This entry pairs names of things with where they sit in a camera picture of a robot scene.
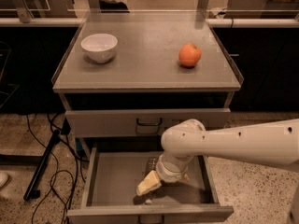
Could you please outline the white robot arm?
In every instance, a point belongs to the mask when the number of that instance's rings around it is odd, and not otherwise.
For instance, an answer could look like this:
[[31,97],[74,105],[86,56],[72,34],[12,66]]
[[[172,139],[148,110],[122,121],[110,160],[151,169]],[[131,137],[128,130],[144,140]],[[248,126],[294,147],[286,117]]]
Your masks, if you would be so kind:
[[288,172],[299,169],[299,122],[296,119],[208,131],[189,119],[167,129],[161,138],[164,153],[156,169],[137,186],[145,195],[163,182],[183,179],[197,155],[263,165]]

